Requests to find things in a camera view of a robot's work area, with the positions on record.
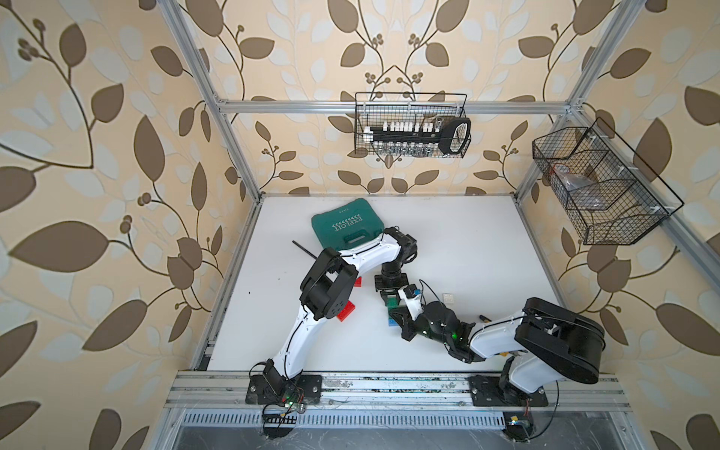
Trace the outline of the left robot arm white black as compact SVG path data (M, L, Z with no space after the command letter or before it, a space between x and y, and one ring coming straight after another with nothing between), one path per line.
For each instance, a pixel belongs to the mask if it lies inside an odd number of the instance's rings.
M385 303L416 296L416 287L402 272L417 256L417 241L398 227L352 249L327 247L315 258L300 285L300 308L285 343L277 354L261 362L260 375L249 376L246 403L276 405L300 412L320 402L323 377L305 375L309 351L322 327L348 309L356 281L380 268L375 290Z

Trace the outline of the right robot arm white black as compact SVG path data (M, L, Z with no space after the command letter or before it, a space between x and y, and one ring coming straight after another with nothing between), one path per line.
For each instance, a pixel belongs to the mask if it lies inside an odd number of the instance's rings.
M436 341L465 364L507 354L498 380L499 393L507 399L527 399L562 379L580 384L599 380L606 347L602 326L538 297L507 318L482 316L478 324L459 320L441 301L425 304L420 295L390 309L389 317L405 341L417 336Z

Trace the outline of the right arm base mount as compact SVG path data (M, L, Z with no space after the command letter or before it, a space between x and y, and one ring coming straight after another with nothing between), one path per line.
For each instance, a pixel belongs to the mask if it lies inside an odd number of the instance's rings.
M540 388L527 394L511 384L509 373L515 357L510 357L504 364L499 376L474 375L468 378L475 407L547 407L549 401Z

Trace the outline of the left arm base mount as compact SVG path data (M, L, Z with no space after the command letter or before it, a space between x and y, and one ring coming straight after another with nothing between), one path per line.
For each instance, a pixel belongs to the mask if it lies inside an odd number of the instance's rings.
M288 379L274 365L272 359L255 364L249 370L249 387L246 403L249 405L284 406L299 408L317 405L323 393L321 375L300 375Z

